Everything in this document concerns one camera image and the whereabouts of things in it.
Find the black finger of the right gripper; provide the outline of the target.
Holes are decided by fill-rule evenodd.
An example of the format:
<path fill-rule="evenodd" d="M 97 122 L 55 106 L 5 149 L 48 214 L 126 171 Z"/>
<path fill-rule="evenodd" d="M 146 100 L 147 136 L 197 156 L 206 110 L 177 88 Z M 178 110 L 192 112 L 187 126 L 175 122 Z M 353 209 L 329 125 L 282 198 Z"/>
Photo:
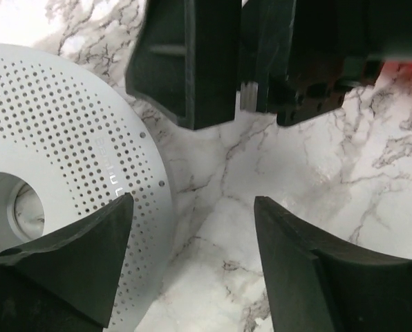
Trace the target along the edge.
<path fill-rule="evenodd" d="M 240 1 L 147 1 L 125 73 L 127 94 L 186 129 L 232 121 L 240 27 Z"/>

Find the grey cable spool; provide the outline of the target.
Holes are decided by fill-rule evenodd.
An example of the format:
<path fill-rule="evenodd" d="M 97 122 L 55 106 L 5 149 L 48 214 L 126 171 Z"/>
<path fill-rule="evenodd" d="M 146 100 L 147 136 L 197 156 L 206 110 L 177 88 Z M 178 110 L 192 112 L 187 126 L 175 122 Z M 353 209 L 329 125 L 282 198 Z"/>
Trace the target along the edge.
<path fill-rule="evenodd" d="M 127 193 L 133 221 L 110 331 L 134 331 L 160 290 L 176 228 L 165 164 L 135 111 L 99 77 L 0 44 L 0 252 Z"/>

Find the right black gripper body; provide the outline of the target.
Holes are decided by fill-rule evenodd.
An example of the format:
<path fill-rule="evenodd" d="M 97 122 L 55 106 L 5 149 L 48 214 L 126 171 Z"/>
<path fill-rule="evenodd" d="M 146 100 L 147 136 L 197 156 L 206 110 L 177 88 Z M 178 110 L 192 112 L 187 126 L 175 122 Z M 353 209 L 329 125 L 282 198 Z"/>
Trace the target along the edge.
<path fill-rule="evenodd" d="M 269 1 L 268 110 L 291 127 L 412 61 L 412 1 Z"/>

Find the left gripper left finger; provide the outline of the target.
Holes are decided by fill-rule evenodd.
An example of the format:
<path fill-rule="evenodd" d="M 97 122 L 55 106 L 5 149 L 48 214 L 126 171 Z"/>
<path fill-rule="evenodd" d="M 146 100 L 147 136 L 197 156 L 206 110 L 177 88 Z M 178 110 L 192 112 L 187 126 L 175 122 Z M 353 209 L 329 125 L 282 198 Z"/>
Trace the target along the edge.
<path fill-rule="evenodd" d="M 108 327 L 133 220 L 125 194 L 34 241 L 0 252 L 0 331 Z"/>

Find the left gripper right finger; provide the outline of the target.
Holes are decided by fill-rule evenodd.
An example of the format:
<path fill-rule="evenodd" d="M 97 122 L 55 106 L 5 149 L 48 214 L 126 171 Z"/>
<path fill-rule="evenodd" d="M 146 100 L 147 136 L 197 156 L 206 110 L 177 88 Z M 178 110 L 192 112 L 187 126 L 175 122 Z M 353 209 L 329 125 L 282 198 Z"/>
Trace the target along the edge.
<path fill-rule="evenodd" d="M 412 331 L 412 259 L 344 241 L 267 196 L 254 217 L 275 331 Z"/>

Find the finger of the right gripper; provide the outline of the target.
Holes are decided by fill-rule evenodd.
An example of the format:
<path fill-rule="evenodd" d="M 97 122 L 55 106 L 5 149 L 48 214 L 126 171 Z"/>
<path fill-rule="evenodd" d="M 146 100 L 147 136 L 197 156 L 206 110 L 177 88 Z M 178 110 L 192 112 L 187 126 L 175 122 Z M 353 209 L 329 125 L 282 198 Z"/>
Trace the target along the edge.
<path fill-rule="evenodd" d="M 288 84 L 296 1 L 246 1 L 241 11 L 238 80 L 243 109 L 277 113 L 290 104 Z"/>

